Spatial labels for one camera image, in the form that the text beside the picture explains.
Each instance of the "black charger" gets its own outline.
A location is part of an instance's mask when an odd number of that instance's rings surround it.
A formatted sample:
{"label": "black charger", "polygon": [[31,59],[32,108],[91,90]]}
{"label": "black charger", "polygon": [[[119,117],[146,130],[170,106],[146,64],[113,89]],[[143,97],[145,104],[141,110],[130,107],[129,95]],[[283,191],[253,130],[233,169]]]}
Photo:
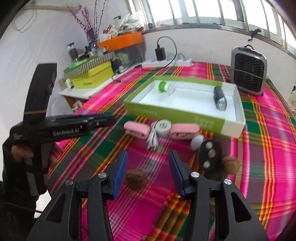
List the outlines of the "black charger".
{"label": "black charger", "polygon": [[159,44],[157,44],[157,48],[155,49],[155,54],[156,54],[157,60],[159,61],[166,59],[165,48],[160,48]]}

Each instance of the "cardboard box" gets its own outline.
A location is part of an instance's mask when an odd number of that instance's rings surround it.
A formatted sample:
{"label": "cardboard box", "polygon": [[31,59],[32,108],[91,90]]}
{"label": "cardboard box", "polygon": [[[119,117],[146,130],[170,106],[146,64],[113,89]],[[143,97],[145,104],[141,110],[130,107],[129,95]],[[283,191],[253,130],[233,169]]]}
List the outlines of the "cardboard box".
{"label": "cardboard box", "polygon": [[130,34],[123,34],[101,42],[98,47],[104,47],[107,51],[116,51],[131,45],[143,43],[143,36],[141,32],[134,32]]}
{"label": "cardboard box", "polygon": [[94,67],[84,74],[71,77],[75,89],[95,88],[111,78],[113,70],[111,62],[105,62]]}
{"label": "cardboard box", "polygon": [[[160,81],[171,82],[172,95],[160,93]],[[220,86],[227,100],[226,111],[216,108],[213,90]],[[196,123],[201,129],[238,138],[246,124],[236,85],[197,78],[154,76],[124,100],[128,114],[172,123]]]}
{"label": "cardboard box", "polygon": [[78,65],[75,65],[73,67],[69,67],[67,69],[64,70],[64,78],[70,78],[70,77],[74,77],[80,74],[84,74],[87,71],[89,71],[90,69],[93,69],[94,67],[107,62],[109,60],[111,60],[113,58],[114,52],[111,53],[107,53],[103,56],[94,56],[94,57],[90,57],[88,59],[85,59],[83,61],[80,61],[78,63]]}

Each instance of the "power strip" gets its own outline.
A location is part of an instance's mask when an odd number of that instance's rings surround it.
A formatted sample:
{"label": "power strip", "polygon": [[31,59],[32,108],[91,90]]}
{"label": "power strip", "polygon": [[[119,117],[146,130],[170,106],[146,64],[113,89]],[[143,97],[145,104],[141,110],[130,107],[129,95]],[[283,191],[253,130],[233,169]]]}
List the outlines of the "power strip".
{"label": "power strip", "polygon": [[[142,63],[143,69],[154,68],[154,67],[164,67],[172,61],[171,58],[159,61],[156,59],[146,60]],[[191,58],[182,58],[179,60],[174,60],[168,67],[190,67],[192,65]]]}

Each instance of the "space heater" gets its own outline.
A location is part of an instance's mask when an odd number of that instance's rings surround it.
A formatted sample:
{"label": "space heater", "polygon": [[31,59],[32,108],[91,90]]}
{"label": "space heater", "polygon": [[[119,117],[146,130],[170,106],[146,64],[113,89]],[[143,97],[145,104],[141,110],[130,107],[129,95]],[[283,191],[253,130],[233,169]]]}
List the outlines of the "space heater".
{"label": "space heater", "polygon": [[233,48],[230,82],[236,84],[240,90],[255,96],[262,95],[266,70],[266,57],[255,51],[251,45]]}

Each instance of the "white wall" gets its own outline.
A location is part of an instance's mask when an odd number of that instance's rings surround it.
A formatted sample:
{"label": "white wall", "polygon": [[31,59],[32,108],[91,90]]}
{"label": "white wall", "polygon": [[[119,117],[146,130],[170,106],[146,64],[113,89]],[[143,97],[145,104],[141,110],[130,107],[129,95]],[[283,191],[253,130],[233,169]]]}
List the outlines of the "white wall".
{"label": "white wall", "polygon": [[[217,29],[183,28],[164,30],[144,35],[146,42],[146,59],[155,59],[156,43],[159,37],[171,37],[179,53],[195,61],[231,64],[231,50],[235,46],[247,45],[249,36]],[[167,57],[175,54],[174,45],[169,39],[159,41],[165,47]],[[296,80],[296,60],[278,48],[258,39],[250,43],[255,50],[267,58],[267,76],[287,101]]]}
{"label": "white wall", "polygon": [[[98,22],[103,2],[98,1]],[[91,23],[94,22],[94,3],[95,0],[37,0],[37,5],[87,6]],[[114,17],[126,14],[128,9],[124,0],[107,0],[100,32],[113,23]],[[20,28],[31,16],[32,10],[21,11],[15,18],[16,26]],[[72,42],[81,50],[87,45],[86,34],[69,12],[37,10],[37,19],[26,32],[15,31],[11,24],[7,28],[0,39],[0,145],[8,137],[10,128],[22,121],[28,89],[37,64],[57,62],[58,81],[63,77],[63,70],[71,64],[67,45]],[[72,113],[64,97],[58,95],[59,91],[56,85],[49,101],[48,115]]]}

